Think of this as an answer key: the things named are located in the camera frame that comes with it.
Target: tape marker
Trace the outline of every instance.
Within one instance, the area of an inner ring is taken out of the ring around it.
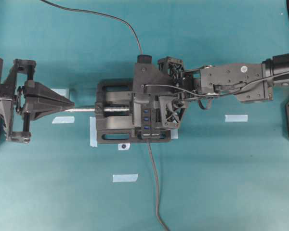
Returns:
[[[53,124],[73,124],[75,117],[73,116],[57,116],[53,119]]]
[[[171,139],[178,139],[179,138],[178,129],[171,129],[170,134],[171,134]]]
[[[90,146],[97,147],[96,118],[90,117]]]
[[[225,122],[248,122],[248,115],[225,115]]]
[[[138,174],[112,175],[112,182],[135,182],[138,179]]]

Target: teal tabletop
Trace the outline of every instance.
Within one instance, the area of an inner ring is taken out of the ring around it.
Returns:
[[[53,0],[128,21],[153,63],[185,67],[261,63],[289,53],[285,0]],[[2,79],[13,60],[37,62],[35,80],[69,89],[76,106],[95,103],[102,79],[132,78],[139,54],[124,24],[40,0],[0,0]],[[18,85],[25,80],[19,75]],[[152,144],[160,213],[172,231],[289,231],[289,87],[268,103],[234,96],[210,110],[191,103],[179,139]],[[248,115],[228,123],[225,115]],[[91,113],[31,123],[29,144],[0,141],[0,231],[159,231],[146,144],[90,146]],[[14,129],[22,120],[15,117]],[[138,174],[135,182],[113,182]]]

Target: black cable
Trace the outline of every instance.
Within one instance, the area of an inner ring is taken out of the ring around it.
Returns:
[[[95,12],[95,11],[88,11],[88,10],[73,9],[73,8],[67,8],[67,7],[64,7],[64,6],[60,6],[60,5],[54,4],[54,3],[49,2],[49,1],[47,1],[47,0],[40,0],[40,1],[42,1],[42,2],[44,2],[44,3],[46,3],[46,4],[49,4],[49,5],[51,5],[51,6],[60,8],[60,9],[62,9],[62,10],[74,11],[74,12],[82,12],[82,13],[92,13],[92,14],[95,14],[95,15],[99,15],[99,16],[111,18],[111,19],[114,19],[114,20],[117,20],[117,21],[119,21],[119,22],[124,23],[125,25],[127,25],[127,26],[131,29],[132,33],[134,34],[134,36],[135,36],[135,38],[136,38],[136,40],[137,40],[137,45],[138,45],[140,54],[143,54],[143,51],[142,51],[142,49],[141,49],[140,42],[139,42],[139,39],[138,39],[138,37],[137,37],[137,35],[136,35],[135,30],[134,30],[133,27],[132,27],[128,22],[126,22],[125,20],[120,19],[120,18],[115,17],[115,16],[112,16],[112,15],[105,14],[105,13],[100,13],[100,12]]]
[[[155,165],[155,161],[154,161],[154,157],[152,154],[152,149],[151,149],[151,145],[150,145],[150,141],[147,140],[147,145],[148,145],[148,149],[149,149],[149,155],[150,155],[150,159],[152,162],[152,167],[153,167],[153,171],[154,171],[154,177],[155,177],[155,183],[156,183],[156,206],[155,206],[155,214],[156,217],[159,221],[159,223],[161,224],[161,226],[163,227],[163,229],[165,231],[170,231],[167,227],[167,225],[164,223],[164,221],[162,220],[162,218],[160,218],[159,215],[159,182],[158,182],[158,171],[156,169],[156,165]]]

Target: wire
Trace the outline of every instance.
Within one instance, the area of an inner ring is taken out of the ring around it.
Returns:
[[[220,96],[220,97],[223,97],[223,96],[227,96],[227,95],[239,94],[239,93],[241,93],[244,89],[246,89],[248,86],[250,86],[250,85],[252,85],[252,84],[260,83],[260,82],[263,82],[263,81],[267,81],[267,80],[270,80],[270,79],[273,79],[273,78],[276,78],[276,77],[285,76],[285,75],[289,75],[289,71],[288,71],[288,72],[281,73],[281,74],[278,74],[278,75],[268,76],[268,77],[264,77],[264,78],[260,78],[260,79],[254,80],[254,81],[252,81],[252,82],[249,82],[249,83],[246,84],[245,86],[241,87],[239,90],[237,90],[237,91],[235,91],[235,92],[231,92],[231,93],[227,93],[227,94],[219,95],[219,96]]]
[[[217,95],[216,96],[215,95],[199,95],[199,94],[193,93],[189,90],[185,90],[183,88],[179,88],[179,87],[172,86],[172,85],[165,85],[165,84],[146,84],[145,87],[168,87],[168,88],[175,88],[178,90],[182,90],[182,91],[185,91],[187,93],[190,93],[190,94],[198,96],[198,97],[209,97],[209,98],[216,98],[217,97]]]
[[[136,41],[137,41],[137,45],[138,45],[138,48],[139,48],[139,51],[140,51],[140,54],[143,54],[143,51],[141,49],[141,46],[140,46],[140,42],[139,42],[139,39],[136,35],[136,32],[135,30],[133,29],[133,27],[128,23],[126,22],[125,20],[121,19],[121,18],[118,18],[118,17],[115,17],[115,16],[112,16],[112,15],[108,15],[108,14],[105,14],[105,13],[100,13],[100,12],[95,12],[95,11],[88,11],[88,10],[80,10],[80,9],[73,9],[73,8],[67,8],[67,7],[64,7],[64,6],[60,6],[60,5],[57,5],[57,4],[54,4],[52,2],[49,2],[47,0],[40,0],[48,5],[51,5],[51,6],[54,6],[54,7],[57,7],[57,8],[60,8],[62,10],[66,10],[66,11],[74,11],[74,12],[82,12],[82,13],[92,13],[92,14],[95,14],[95,15],[99,15],[99,16],[103,16],[103,17],[107,17],[107,18],[111,18],[111,19],[114,19],[114,20],[117,20],[119,22],[122,22],[124,23],[125,25],[127,25],[132,33],[134,34],[135,38],[136,38]]]
[[[153,171],[154,171],[154,177],[155,177],[155,183],[156,183],[156,204],[155,204],[155,214],[156,217],[159,221],[159,223],[161,224],[161,226],[164,228],[165,231],[170,231],[167,227],[167,225],[164,223],[164,221],[162,220],[162,218],[160,218],[159,215],[159,182],[158,182],[158,171],[156,169],[156,165],[155,165],[155,161],[154,161],[154,157],[152,154],[152,149],[151,149],[151,145],[150,145],[150,141],[147,140],[147,145],[148,145],[148,149],[149,149],[149,155],[150,155],[150,159],[152,162],[152,167],[153,167]]]

